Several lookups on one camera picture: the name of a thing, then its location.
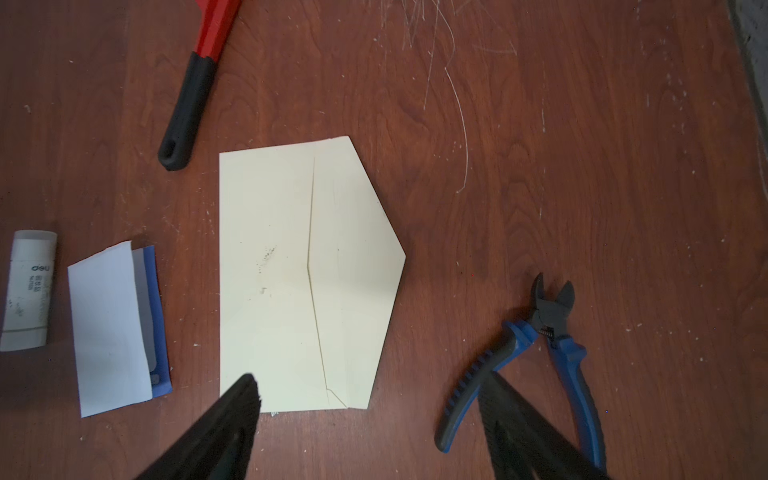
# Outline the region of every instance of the blue paper edge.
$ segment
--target blue paper edge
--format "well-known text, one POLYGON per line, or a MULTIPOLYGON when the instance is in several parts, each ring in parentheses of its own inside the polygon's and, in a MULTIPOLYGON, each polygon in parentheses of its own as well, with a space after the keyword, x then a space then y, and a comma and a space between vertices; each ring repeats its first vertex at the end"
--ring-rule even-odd
POLYGON ((157 385, 152 385, 152 398, 157 398, 173 392, 174 389, 170 385, 168 350, 165 345, 165 321, 163 319, 163 304, 160 302, 160 286, 157 284, 157 265, 154 261, 154 246, 145 247, 142 250, 144 252, 144 269, 147 271, 149 307, 152 312, 154 355, 157 358, 157 365, 150 374, 160 377, 160 382, 157 385))

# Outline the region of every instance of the pliers jaw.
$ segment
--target pliers jaw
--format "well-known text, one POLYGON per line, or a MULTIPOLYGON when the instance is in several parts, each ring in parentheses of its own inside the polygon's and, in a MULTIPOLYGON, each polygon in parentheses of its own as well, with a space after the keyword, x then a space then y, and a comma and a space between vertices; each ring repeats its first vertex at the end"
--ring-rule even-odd
POLYGON ((558 340, 568 337, 568 315, 574 307, 576 292, 568 281, 553 301, 545 299, 544 274, 539 273, 531 288, 533 310, 528 315, 528 324, 541 335, 546 336, 549 346, 557 348, 558 340))

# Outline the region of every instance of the black handle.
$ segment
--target black handle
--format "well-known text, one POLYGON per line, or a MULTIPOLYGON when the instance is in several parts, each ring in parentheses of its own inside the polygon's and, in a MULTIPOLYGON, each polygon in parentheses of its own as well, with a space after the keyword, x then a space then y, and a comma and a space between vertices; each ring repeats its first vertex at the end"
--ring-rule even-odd
POLYGON ((215 74, 216 62, 211 57, 202 58, 192 52, 174 114, 157 152, 157 158, 168 171, 181 170, 190 161, 197 127, 215 74))

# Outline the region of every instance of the white and blue booklet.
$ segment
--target white and blue booklet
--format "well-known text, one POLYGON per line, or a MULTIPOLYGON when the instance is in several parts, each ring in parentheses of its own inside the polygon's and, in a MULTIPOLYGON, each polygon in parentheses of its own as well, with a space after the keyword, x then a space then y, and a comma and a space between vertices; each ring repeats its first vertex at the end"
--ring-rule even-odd
POLYGON ((154 247, 119 243, 68 278, 81 416, 170 393, 154 247))

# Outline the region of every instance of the brown wood grain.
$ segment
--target brown wood grain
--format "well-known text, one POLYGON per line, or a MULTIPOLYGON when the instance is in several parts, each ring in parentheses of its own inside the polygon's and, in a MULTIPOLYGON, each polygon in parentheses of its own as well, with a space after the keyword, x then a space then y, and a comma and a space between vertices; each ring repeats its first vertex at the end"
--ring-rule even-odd
MULTIPOLYGON (((765 158, 724 2, 440 12, 243 0, 168 173, 195 3, 0 4, 0 270, 59 233, 48 345, 0 355, 0 476, 131 478, 175 441, 218 395, 217 154, 348 134, 407 255, 370 407, 262 415, 250 478, 491 478, 476 408, 432 437, 539 271, 575 285, 610 475, 762 478, 765 158), (157 248, 174 391, 80 419, 66 266, 126 239, 157 248)), ((503 373, 575 441, 543 345, 503 373)))

